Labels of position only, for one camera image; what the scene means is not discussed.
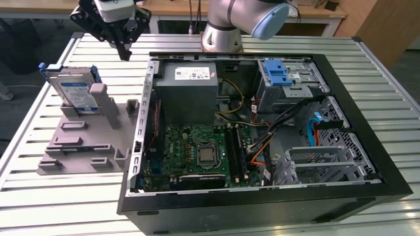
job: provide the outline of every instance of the aluminum profile table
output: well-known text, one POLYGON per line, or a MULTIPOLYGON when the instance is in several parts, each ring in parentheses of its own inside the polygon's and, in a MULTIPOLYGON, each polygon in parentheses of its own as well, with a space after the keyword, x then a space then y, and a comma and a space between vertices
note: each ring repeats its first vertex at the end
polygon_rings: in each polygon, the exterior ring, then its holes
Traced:
MULTIPOLYGON (((413 194, 348 219, 316 225, 290 225, 200 233, 198 235, 420 235, 420 107, 362 43, 350 38, 242 38, 245 52, 325 54, 410 184, 413 194)), ((142 35, 130 61, 89 34, 74 34, 58 63, 94 64, 116 102, 140 99, 149 51, 200 50, 198 36, 142 35)), ((58 124, 61 100, 44 85, 0 159, 0 234, 141 235, 116 214, 122 173, 38 176, 37 164, 58 124)))

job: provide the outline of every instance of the ram slot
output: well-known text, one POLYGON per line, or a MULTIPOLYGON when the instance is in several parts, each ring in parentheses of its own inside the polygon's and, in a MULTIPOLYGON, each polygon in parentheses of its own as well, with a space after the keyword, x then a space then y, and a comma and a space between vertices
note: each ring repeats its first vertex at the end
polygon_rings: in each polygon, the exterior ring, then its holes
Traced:
POLYGON ((230 172, 230 180, 234 183, 238 183, 244 180, 244 171, 242 165, 240 161, 240 144, 237 139, 237 129, 236 127, 226 127, 224 129, 224 138, 225 138, 225 148, 229 160, 229 172, 230 172))
POLYGON ((242 145, 242 139, 241 135, 238 132, 238 127, 236 126, 233 128, 233 132, 236 133, 236 142, 237 142, 237 151, 238 151, 238 165, 241 166, 240 168, 240 173, 241 173, 241 179, 246 180, 248 179, 248 169, 246 169, 246 155, 245 155, 245 147, 242 145))

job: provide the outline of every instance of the floor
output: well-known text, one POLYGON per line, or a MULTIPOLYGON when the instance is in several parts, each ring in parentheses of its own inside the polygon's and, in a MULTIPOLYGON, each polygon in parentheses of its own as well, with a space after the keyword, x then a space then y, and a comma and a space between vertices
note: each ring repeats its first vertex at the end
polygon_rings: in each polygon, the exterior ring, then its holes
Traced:
MULTIPOLYGON (((34 49, 41 62, 56 63, 73 32, 82 31, 70 21, 64 21, 64 27, 57 28, 52 20, 33 21, 42 45, 34 49)), ((408 50, 390 69, 390 73, 402 84, 408 93, 420 103, 420 50, 408 50)), ((44 84, 38 72, 28 75, 16 75, 0 63, 0 82, 9 87, 14 94, 12 101, 0 100, 0 139, 12 139, 18 125, 25 117, 32 102, 44 84)), ((0 142, 0 156, 6 148, 6 143, 0 142)))

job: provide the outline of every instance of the sticker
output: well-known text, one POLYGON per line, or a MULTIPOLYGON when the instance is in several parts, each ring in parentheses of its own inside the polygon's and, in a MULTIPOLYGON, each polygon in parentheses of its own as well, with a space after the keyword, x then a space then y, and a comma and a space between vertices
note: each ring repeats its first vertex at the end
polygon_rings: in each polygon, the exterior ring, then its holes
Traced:
POLYGON ((89 86, 86 83, 60 83, 62 93, 70 100, 73 107, 81 111, 97 110, 97 104, 92 95, 88 93, 89 86))
POLYGON ((297 73, 288 74, 288 76, 289 76, 289 79, 300 79, 300 76, 297 73))
POLYGON ((270 179, 270 173, 268 172, 266 169, 264 169, 264 176, 268 180, 270 179))
POLYGON ((76 148, 62 148, 61 151, 77 151, 76 148))
POLYGON ((250 111, 252 113, 256 113, 256 109, 257 109, 257 106, 254 104, 250 105, 250 111))
POLYGON ((281 157, 281 156, 280 156, 278 154, 274 154, 274 156, 270 158, 270 160, 272 160, 272 161, 277 161, 277 160, 280 159, 280 157, 281 157))
POLYGON ((302 65, 288 65, 286 69, 289 69, 289 70, 298 70, 298 69, 304 69, 304 66, 302 65))
POLYGON ((177 67, 174 80, 209 80, 210 69, 208 67, 177 67))

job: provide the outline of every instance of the black cable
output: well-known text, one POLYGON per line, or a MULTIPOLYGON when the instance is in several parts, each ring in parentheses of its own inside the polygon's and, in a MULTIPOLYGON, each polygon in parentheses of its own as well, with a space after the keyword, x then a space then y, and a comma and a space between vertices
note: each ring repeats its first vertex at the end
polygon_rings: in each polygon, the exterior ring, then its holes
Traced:
POLYGON ((192 25, 192 4, 189 0, 189 25, 192 25))
POLYGON ((301 23, 301 17, 300 17, 298 8, 297 8, 293 4, 290 4, 290 3, 288 3, 288 2, 286 2, 286 4, 290 5, 290 6, 296 9, 296 11, 297 11, 296 28, 298 28, 300 23, 301 23))
MULTIPOLYGON (((229 107, 229 110, 233 110, 233 108, 232 108, 232 102, 228 103, 228 107, 229 107)), ((236 116, 236 118, 237 118, 238 121, 242 121, 241 117, 238 116, 238 114, 237 114, 236 112, 233 112, 232 114, 236 116)))
POLYGON ((256 148, 258 145, 261 145, 269 137, 276 133, 280 125, 292 119, 297 112, 300 111, 301 107, 306 105, 310 102, 321 101, 325 99, 324 95, 316 96, 313 98, 306 98, 297 102, 293 106, 290 106, 288 109, 285 109, 280 115, 276 117, 274 121, 270 123, 270 125, 266 128, 265 135, 260 138, 260 140, 252 145, 252 149, 256 148))
POLYGON ((188 34, 193 33, 193 25, 192 25, 192 3, 189 2, 189 28, 188 28, 188 34))
POLYGON ((233 121, 232 119, 229 119, 224 114, 217 114, 220 115, 222 118, 225 118, 226 121, 229 121, 230 123, 234 123, 236 121, 233 121))
POLYGON ((201 0, 198 0, 197 17, 196 17, 196 24, 194 24, 194 28, 193 28, 194 33, 197 33, 197 29, 198 29, 198 33, 200 33, 200 21, 201 21, 201 0))
POLYGON ((201 23, 201 0, 198 0, 198 5, 200 5, 200 23, 201 23))
POLYGON ((262 154, 264 154, 264 163, 265 163, 265 169, 266 171, 269 172, 270 174, 270 178, 269 178, 269 181, 268 181, 268 184, 264 185, 264 186, 270 186, 273 184, 273 166, 270 164, 270 155, 269 155, 269 144, 266 145, 264 151, 262 151, 262 154))
POLYGON ((238 93, 238 95, 240 95, 240 97, 241 97, 241 103, 240 103, 240 106, 238 106, 236 109, 229 110, 229 111, 218 111, 218 112, 216 112, 217 114, 218 114, 218 113, 230 114, 230 113, 238 111, 238 110, 242 108, 244 103, 245 103, 245 98, 244 98, 244 95, 242 95, 241 90, 240 90, 238 87, 233 84, 233 82, 232 82, 230 80, 228 80, 228 79, 222 79, 222 81, 225 81, 225 82, 236 89, 236 91, 237 91, 237 93, 238 93))

